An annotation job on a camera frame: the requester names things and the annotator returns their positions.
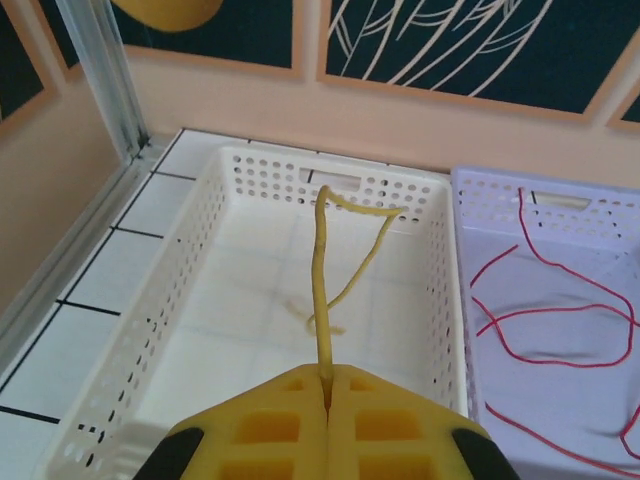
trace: decorative wall art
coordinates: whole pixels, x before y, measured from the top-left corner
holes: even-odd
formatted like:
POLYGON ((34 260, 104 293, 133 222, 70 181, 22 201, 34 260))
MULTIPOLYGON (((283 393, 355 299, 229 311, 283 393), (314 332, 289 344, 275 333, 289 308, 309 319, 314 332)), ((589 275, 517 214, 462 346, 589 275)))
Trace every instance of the decorative wall art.
POLYGON ((64 24, 56 0, 31 0, 42 29, 56 55, 56 60, 67 80, 80 77, 82 66, 73 46, 67 27, 64 24))
POLYGON ((640 44, 637 0, 323 0, 319 80, 589 120, 640 44))
POLYGON ((609 126, 620 130, 640 133, 640 79, 613 114, 609 126))
POLYGON ((132 53, 257 73, 301 74, 305 0, 112 0, 132 53))
POLYGON ((0 138, 31 119, 55 87, 11 0, 0 0, 0 138))

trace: yellow round object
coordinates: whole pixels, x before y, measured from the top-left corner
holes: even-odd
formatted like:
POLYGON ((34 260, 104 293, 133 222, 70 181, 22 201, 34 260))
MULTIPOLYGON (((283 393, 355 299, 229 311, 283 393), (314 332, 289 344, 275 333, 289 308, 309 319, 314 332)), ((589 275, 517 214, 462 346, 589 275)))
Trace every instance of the yellow round object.
POLYGON ((207 23, 223 0, 112 0, 140 23, 162 32, 184 32, 207 23))

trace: white tile floor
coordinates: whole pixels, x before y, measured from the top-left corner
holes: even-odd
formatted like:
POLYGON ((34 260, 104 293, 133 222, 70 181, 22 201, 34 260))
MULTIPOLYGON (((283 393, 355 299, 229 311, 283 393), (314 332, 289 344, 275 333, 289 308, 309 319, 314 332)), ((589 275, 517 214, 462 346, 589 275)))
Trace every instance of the white tile floor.
POLYGON ((184 130, 0 372, 0 478, 29 480, 213 150, 248 142, 184 130))

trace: wooden picture frame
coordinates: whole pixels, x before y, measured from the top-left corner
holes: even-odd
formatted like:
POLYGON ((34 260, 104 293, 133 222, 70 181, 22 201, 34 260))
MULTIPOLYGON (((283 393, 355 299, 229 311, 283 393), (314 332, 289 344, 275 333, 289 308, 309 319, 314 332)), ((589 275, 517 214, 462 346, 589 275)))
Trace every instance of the wooden picture frame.
POLYGON ((29 35, 29 29, 22 18, 22 14, 17 4, 13 0, 0 0, 0 8, 4 10, 11 23, 22 48, 26 53, 31 67, 35 71, 42 89, 31 98, 22 103, 16 110, 12 111, 6 118, 0 120, 0 140, 9 133, 16 131, 27 121, 43 109, 57 94, 55 84, 47 70, 38 48, 29 35))
POLYGON ((304 53, 304 21, 307 0, 291 0, 293 4, 292 32, 291 32, 291 68, 272 65, 262 65, 239 60, 229 60, 218 57, 183 53, 170 50, 162 50, 151 47, 127 44, 125 51, 139 58, 149 58, 159 61, 170 61, 187 66, 196 67, 221 67, 250 74, 277 76, 285 79, 303 78, 303 53, 304 53))
POLYGON ((525 114, 553 121, 572 121, 579 124, 587 124, 591 122, 600 107, 606 101, 611 90, 615 87, 620 76, 633 61, 635 52, 640 48, 640 28, 638 28, 635 34, 631 37, 630 41, 627 43, 622 53, 618 56, 613 67, 609 70, 604 81, 600 83, 599 88, 591 97, 591 101, 587 105, 586 109, 582 113, 575 113, 520 103, 509 103, 494 99, 478 98, 475 96, 467 96, 456 93, 426 90, 413 86, 402 86, 390 83, 382 83, 373 80, 363 80, 360 78, 337 76, 326 73, 330 42, 329 29, 331 27, 331 8, 332 3, 335 0, 321 1, 322 14, 320 20, 320 38, 318 43, 318 63, 316 75, 318 82, 328 85, 366 89, 385 94, 400 94, 415 98, 422 98, 425 100, 449 102, 451 104, 461 106, 480 107, 511 114, 525 114))
POLYGON ((51 22, 47 18, 47 15, 42 6, 42 3, 41 3, 42 0, 29 0, 29 2, 31 3, 31 7, 36 13, 36 17, 38 17, 38 22, 40 23, 40 26, 42 27, 42 30, 44 31, 44 34, 47 37, 47 40, 49 40, 49 44, 51 45, 53 54, 56 57, 56 62, 58 63, 58 66, 60 67, 60 70, 62 71, 62 74, 65 80, 67 82, 73 82, 78 80, 80 77, 82 77, 82 73, 83 73, 82 65, 80 64, 79 60, 75 65, 69 66, 67 64, 67 61, 65 60, 64 55, 62 53, 62 49, 60 48, 60 42, 56 38, 56 34, 53 31, 51 22))
POLYGON ((620 106, 616 109, 607 126, 616 130, 623 130, 625 132, 640 134, 640 118, 638 118, 638 121, 629 121, 624 118, 632 106, 634 106, 635 110, 636 108, 638 108, 635 106, 639 104, 640 79, 638 79, 635 86, 631 89, 620 106))

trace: yellow rope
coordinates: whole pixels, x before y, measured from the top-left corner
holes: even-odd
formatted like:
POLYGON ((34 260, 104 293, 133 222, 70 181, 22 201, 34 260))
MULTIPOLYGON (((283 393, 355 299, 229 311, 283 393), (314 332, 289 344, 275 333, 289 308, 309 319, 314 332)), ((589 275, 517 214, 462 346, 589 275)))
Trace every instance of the yellow rope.
POLYGON ((344 333, 344 329, 329 326, 329 309, 340 303, 349 291, 358 282, 365 269, 378 253, 382 239, 389 230, 393 220, 402 213, 401 208, 375 208, 363 207, 334 194, 326 185, 320 189, 316 200, 316 239, 313 248, 313 259, 311 261, 311 287, 313 291, 313 311, 314 314, 307 320, 307 328, 312 330, 315 320, 316 341, 318 345, 318 367, 320 379, 325 393, 325 405, 330 404, 331 385, 333 383, 333 358, 331 353, 331 333, 344 333), (327 219, 325 216, 325 202, 331 200, 336 205, 340 205, 345 210, 363 215, 380 215, 387 217, 378 233, 373 247, 362 261, 351 280, 342 289, 336 298, 327 304, 327 293, 324 285, 324 253, 327 247, 327 219))

